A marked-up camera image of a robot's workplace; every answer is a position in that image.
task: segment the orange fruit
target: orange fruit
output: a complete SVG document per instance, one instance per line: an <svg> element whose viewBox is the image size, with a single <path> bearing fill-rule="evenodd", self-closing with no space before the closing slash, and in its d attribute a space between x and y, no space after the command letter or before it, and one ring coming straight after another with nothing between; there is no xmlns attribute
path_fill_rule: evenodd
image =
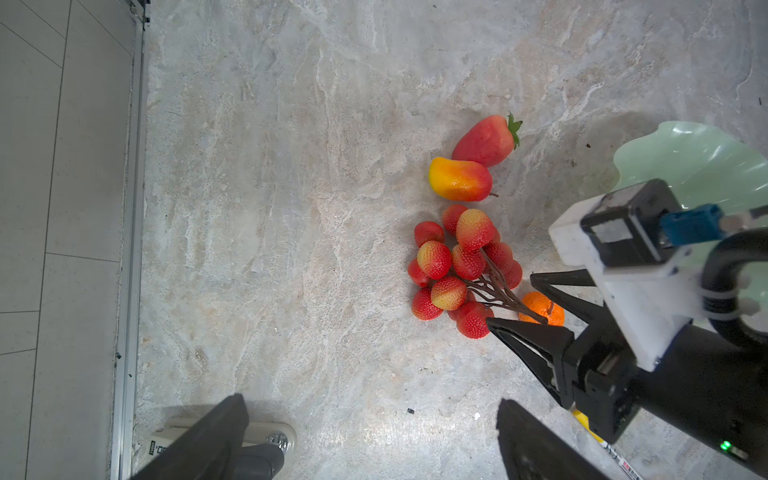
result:
<svg viewBox="0 0 768 480"><path fill-rule="evenodd" d="M563 307L547 298L547 296L541 292L530 292L523 297L523 304L549 320L550 325L563 326L565 323L565 310L563 310ZM538 323L536 320L523 313L519 313L518 317L523 322Z"/></svg>

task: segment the green bowl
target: green bowl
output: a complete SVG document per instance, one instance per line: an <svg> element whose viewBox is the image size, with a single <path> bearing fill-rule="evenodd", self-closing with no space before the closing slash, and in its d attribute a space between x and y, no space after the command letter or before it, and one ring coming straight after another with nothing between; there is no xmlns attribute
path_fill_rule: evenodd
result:
<svg viewBox="0 0 768 480"><path fill-rule="evenodd" d="M710 125L665 121L654 133L622 145L614 164L621 175L614 190L661 178L684 208L718 204L726 214L735 214L768 204L766 158ZM702 266L715 243L694 246L687 265ZM768 318L768 265L752 263L745 271L752 283L742 296L761 305L763 323Z"/></svg>

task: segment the marble floor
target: marble floor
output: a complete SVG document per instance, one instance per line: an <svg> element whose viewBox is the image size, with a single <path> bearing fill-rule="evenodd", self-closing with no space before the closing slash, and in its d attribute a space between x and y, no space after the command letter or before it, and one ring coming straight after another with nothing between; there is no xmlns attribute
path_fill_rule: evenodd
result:
<svg viewBox="0 0 768 480"><path fill-rule="evenodd" d="M412 228L448 204L427 168L513 111L521 146L482 208L526 273L557 270L549 223L660 121L768 154L767 3L152 8L135 465L167 417L242 392L251 419L298 433L279 478L505 478L511 398L624 478L498 340L411 316ZM647 413L618 445L647 480L756 478Z"/></svg>

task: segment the floor tile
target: floor tile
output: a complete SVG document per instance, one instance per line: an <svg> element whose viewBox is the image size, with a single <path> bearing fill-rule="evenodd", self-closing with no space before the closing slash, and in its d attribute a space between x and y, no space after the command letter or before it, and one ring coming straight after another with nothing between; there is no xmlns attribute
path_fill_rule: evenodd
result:
<svg viewBox="0 0 768 480"><path fill-rule="evenodd" d="M61 67L64 60L64 36L21 0L0 2L0 23Z"/></svg>
<svg viewBox="0 0 768 480"><path fill-rule="evenodd" d="M0 355L0 472L24 480L35 352Z"/></svg>
<svg viewBox="0 0 768 480"><path fill-rule="evenodd" d="M46 257L28 480L106 476L119 268Z"/></svg>
<svg viewBox="0 0 768 480"><path fill-rule="evenodd" d="M39 312L0 313L0 355L34 349Z"/></svg>
<svg viewBox="0 0 768 480"><path fill-rule="evenodd" d="M80 3L115 37L126 50L134 50L136 23L128 6L121 0L79 0Z"/></svg>
<svg viewBox="0 0 768 480"><path fill-rule="evenodd" d="M70 0L23 0L23 2L53 29L67 36Z"/></svg>
<svg viewBox="0 0 768 480"><path fill-rule="evenodd" d="M61 69L0 25L0 312L40 308Z"/></svg>
<svg viewBox="0 0 768 480"><path fill-rule="evenodd" d="M132 59L76 1L69 31L46 251L118 261Z"/></svg>

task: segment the artificial strawberry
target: artificial strawberry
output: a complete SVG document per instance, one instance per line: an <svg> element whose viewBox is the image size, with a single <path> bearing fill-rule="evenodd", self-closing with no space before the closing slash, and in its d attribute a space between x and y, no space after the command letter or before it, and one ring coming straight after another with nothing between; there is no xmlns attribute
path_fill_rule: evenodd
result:
<svg viewBox="0 0 768 480"><path fill-rule="evenodd" d="M485 167L500 164L520 144L518 130L522 121L512 113L506 121L501 115L480 120L453 149L453 160L474 161Z"/></svg>

